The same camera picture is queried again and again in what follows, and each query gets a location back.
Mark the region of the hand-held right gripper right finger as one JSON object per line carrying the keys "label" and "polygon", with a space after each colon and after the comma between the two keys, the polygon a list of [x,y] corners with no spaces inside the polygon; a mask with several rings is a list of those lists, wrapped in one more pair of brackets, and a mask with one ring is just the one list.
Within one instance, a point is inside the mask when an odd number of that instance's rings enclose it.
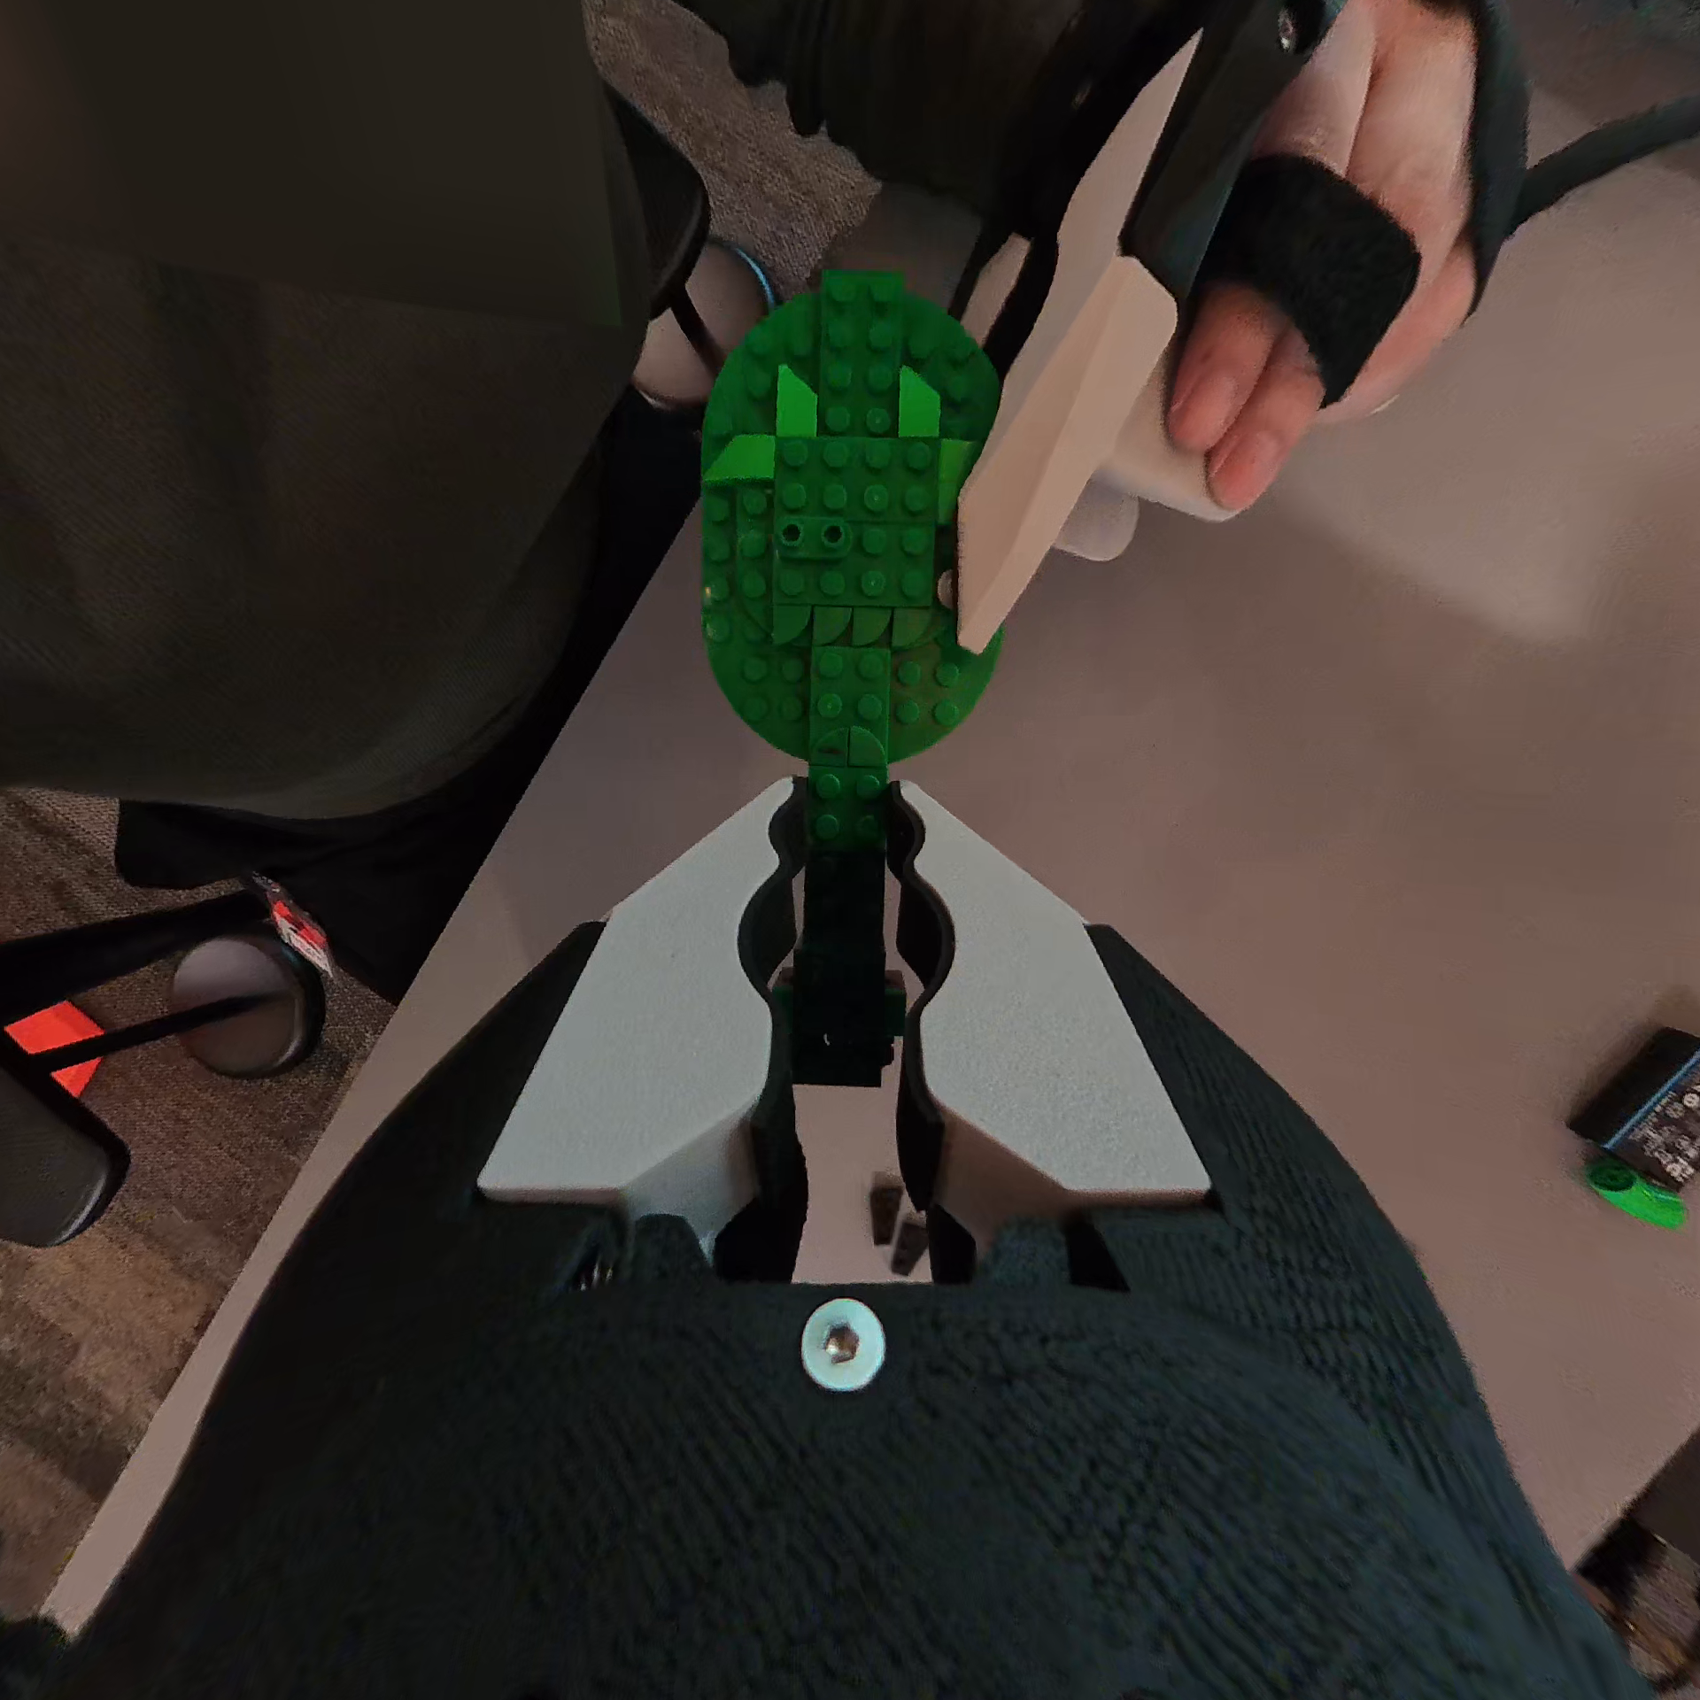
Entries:
{"label": "hand-held right gripper right finger", "polygon": [[1187,1210],[1205,1165],[1099,934],[918,785],[893,786],[906,1010],[900,1171],[931,1282],[968,1282],[1012,1223]]}

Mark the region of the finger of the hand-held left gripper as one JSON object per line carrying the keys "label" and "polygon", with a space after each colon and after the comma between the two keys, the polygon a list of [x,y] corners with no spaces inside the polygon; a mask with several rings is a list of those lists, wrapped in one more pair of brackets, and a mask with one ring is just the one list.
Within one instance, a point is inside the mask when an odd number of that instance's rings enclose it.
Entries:
{"label": "finger of the hand-held left gripper", "polygon": [[1120,249],[1201,38],[1156,51],[1153,77],[1072,185],[1054,247],[1033,241],[1016,277],[1026,286],[1054,256],[1039,318],[957,500],[955,619],[976,655],[1002,635],[1096,478],[1114,496],[1205,517],[1204,458],[1178,452],[1162,425],[1181,306]]}

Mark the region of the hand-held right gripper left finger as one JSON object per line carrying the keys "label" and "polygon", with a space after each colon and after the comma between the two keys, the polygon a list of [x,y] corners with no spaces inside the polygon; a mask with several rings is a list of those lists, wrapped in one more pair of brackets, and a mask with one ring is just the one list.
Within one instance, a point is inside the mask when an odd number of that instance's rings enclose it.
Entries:
{"label": "hand-held right gripper left finger", "polygon": [[811,1210],[788,999],[798,778],[620,903],[480,1171],[499,1203],[688,1223],[730,1282],[792,1282]]}

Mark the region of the green brick model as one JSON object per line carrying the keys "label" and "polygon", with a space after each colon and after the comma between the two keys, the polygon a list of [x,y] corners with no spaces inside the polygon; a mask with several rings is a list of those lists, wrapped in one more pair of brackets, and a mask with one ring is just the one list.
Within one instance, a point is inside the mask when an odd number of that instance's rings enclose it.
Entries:
{"label": "green brick model", "polygon": [[802,1086],[876,1087],[890,769],[966,724],[1002,637],[942,582],[1002,400],[989,357],[900,272],[831,270],[720,371],[704,423],[700,629],[743,721],[806,778],[802,934],[782,989]]}

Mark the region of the grey desk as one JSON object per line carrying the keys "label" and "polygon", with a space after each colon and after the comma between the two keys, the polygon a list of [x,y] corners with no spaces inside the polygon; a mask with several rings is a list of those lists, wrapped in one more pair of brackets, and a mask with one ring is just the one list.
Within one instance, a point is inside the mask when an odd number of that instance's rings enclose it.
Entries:
{"label": "grey desk", "polygon": [[1049,562],[921,791],[1362,1165],[1578,1563],[1697,1430],[1697,1232],[1573,1096],[1697,1019],[1697,149],[1578,192],[1247,517]]}

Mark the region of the person's left hand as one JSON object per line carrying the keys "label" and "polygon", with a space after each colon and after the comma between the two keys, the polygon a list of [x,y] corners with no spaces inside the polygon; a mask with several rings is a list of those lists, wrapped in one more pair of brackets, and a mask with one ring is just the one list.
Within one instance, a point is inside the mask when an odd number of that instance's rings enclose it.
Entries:
{"label": "person's left hand", "polygon": [[1312,160],[1360,188],[1411,236],[1421,275],[1351,393],[1331,409],[1284,309],[1245,285],[1208,286],[1175,371],[1168,434],[1205,461],[1218,507],[1258,503],[1320,423],[1389,409],[1470,318],[1476,82],[1479,33],[1460,4],[1346,4],[1273,108],[1253,160]]}

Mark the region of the person's legs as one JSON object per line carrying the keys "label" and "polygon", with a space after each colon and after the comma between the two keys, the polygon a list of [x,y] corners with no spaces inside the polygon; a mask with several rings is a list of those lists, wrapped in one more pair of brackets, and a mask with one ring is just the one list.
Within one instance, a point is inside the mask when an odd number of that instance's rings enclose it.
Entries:
{"label": "person's legs", "polygon": [[700,496],[704,412],[629,390],[600,444],[588,522],[564,509],[543,545],[590,542],[593,562],[556,668],[462,776],[366,817],[273,820],[126,801],[117,873],[186,892],[267,876],[327,934],[340,970],[399,1003],[512,821],[562,728],[623,637]]}

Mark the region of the red floor marker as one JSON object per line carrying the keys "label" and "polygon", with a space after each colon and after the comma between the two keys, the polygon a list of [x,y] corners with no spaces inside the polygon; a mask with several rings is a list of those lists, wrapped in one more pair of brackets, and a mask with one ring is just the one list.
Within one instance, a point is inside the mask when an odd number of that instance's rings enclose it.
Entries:
{"label": "red floor marker", "polygon": [[[6,1029],[10,1041],[22,1054],[56,1054],[65,1048],[79,1048],[85,1041],[107,1039],[107,1029],[79,1003],[59,1002],[49,1010],[39,1010]],[[74,1099],[85,1099],[88,1087],[92,1086],[97,1074],[101,1070],[101,1060],[85,1060],[74,1068],[61,1068],[52,1083],[56,1087],[68,1090]]]}

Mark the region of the black power bank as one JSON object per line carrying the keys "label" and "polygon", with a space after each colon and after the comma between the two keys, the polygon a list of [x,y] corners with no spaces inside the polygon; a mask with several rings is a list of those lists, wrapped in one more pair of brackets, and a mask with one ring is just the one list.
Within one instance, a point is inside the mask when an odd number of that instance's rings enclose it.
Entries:
{"label": "black power bank", "polygon": [[1564,1126],[1639,1180],[1684,1195],[1697,1184],[1697,1035],[1656,1029]]}

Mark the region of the green rounded brick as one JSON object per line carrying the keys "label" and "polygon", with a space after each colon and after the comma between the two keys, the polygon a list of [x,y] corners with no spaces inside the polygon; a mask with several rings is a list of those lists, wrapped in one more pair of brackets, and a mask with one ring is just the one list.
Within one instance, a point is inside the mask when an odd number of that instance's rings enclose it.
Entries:
{"label": "green rounded brick", "polygon": [[1596,1153],[1584,1165],[1584,1184],[1594,1195],[1612,1203],[1617,1211],[1642,1220],[1656,1229],[1677,1232],[1687,1227],[1687,1203],[1681,1191],[1648,1180],[1629,1164]]}

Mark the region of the person's torso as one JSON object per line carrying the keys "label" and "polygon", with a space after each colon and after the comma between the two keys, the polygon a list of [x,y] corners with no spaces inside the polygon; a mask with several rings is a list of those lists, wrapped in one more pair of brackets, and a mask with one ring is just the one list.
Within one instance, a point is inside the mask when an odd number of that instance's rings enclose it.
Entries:
{"label": "person's torso", "polygon": [[3,4],[3,786],[465,772],[652,322],[585,4]]}

